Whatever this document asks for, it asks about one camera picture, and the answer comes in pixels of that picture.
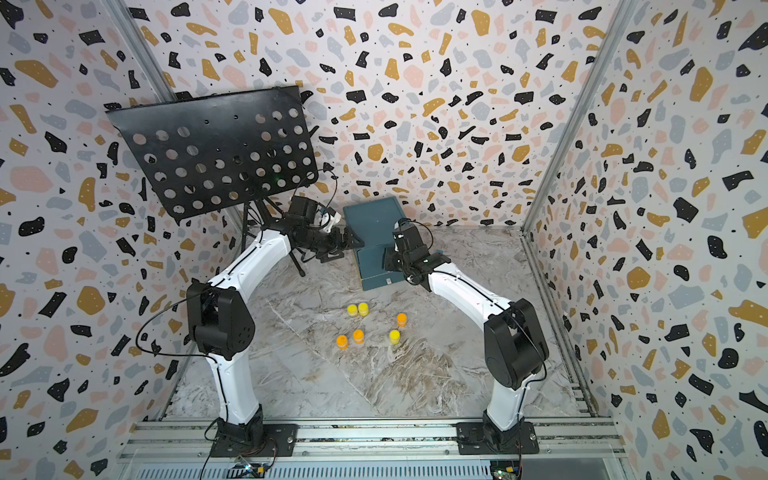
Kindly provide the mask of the teal drawer cabinet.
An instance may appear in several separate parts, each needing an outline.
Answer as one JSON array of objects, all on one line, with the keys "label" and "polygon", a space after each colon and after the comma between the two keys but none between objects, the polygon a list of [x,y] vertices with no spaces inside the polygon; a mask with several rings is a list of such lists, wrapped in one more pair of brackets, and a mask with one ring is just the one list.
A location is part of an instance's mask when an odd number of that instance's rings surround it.
[{"label": "teal drawer cabinet", "polygon": [[383,268],[385,250],[394,246],[393,230],[405,214],[395,197],[381,198],[343,208],[346,224],[362,239],[355,258],[362,289],[370,291],[404,280],[399,271]]}]

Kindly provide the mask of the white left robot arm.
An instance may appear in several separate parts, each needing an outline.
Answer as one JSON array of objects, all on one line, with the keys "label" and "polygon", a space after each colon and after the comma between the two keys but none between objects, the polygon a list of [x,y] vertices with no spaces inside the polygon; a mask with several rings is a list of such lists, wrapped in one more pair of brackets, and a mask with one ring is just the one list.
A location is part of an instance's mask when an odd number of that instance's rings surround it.
[{"label": "white left robot arm", "polygon": [[294,257],[295,249],[328,262],[364,245],[350,227],[319,229],[277,221],[263,227],[256,240],[220,274],[190,286],[189,335],[211,368],[219,398],[216,456],[254,453],[268,437],[247,355],[256,335],[247,300],[273,267],[285,257]]}]

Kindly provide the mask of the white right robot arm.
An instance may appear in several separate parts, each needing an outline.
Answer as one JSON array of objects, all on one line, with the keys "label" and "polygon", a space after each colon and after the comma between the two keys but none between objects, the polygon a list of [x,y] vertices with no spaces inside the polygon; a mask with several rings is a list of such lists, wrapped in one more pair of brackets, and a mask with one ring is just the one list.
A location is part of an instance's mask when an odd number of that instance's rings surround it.
[{"label": "white right robot arm", "polygon": [[497,295],[465,275],[444,253],[432,252],[415,220],[402,218],[392,232],[382,266],[400,272],[411,285],[449,301],[483,333],[485,364],[494,384],[479,422],[457,425],[459,453],[535,454],[533,425],[524,419],[528,388],[547,374],[549,349],[533,305]]}]

